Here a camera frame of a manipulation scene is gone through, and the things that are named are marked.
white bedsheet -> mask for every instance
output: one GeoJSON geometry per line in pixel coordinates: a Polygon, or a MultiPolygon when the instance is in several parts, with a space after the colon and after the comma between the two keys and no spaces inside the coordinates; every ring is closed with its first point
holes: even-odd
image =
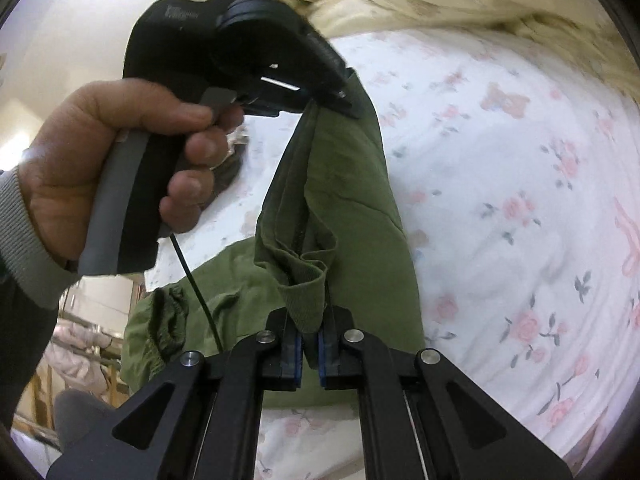
{"type": "MultiPolygon", "coordinates": [[[[426,344],[579,465],[640,376],[638,108],[507,35],[334,45],[379,114],[426,344]]],[[[254,232],[297,119],[247,119],[238,180],[179,237],[190,266],[254,232]]],[[[163,242],[147,287],[182,276],[163,242]]],[[[347,408],[265,410],[256,479],[361,478],[361,464],[347,408]]]]}

fingernail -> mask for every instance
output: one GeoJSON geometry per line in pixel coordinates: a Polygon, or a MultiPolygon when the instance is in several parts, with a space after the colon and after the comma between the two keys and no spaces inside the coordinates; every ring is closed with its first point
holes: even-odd
{"type": "Polygon", "coordinates": [[[212,158],[218,152],[218,147],[213,140],[208,140],[204,151],[207,158],[212,158]]]}
{"type": "Polygon", "coordinates": [[[191,196],[193,198],[199,197],[200,192],[202,191],[202,184],[200,183],[200,181],[195,178],[191,178],[190,187],[191,187],[191,196]]]}
{"type": "Polygon", "coordinates": [[[198,121],[212,121],[213,112],[211,108],[194,103],[180,103],[178,113],[188,119],[196,119],[198,121]]]}

ribbed cuff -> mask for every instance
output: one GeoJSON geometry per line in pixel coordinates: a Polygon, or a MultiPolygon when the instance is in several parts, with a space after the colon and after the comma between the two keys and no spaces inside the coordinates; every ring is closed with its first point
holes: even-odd
{"type": "Polygon", "coordinates": [[[22,291],[42,308],[55,309],[80,277],[60,267],[38,238],[20,193],[17,170],[0,174],[0,255],[22,291]]]}

beige blanket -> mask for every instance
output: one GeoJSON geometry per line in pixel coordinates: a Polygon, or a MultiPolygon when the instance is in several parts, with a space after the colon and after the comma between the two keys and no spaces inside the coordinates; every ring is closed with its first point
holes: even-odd
{"type": "Polygon", "coordinates": [[[408,27],[504,30],[640,100],[640,70],[597,0],[281,0],[326,37],[408,27]]]}

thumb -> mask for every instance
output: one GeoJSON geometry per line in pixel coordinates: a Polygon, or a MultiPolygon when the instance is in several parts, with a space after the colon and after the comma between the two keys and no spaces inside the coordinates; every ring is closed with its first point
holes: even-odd
{"type": "Polygon", "coordinates": [[[168,88],[143,79],[89,83],[67,101],[113,130],[184,134],[204,130],[213,122],[209,107],[182,102],[168,88]]]}

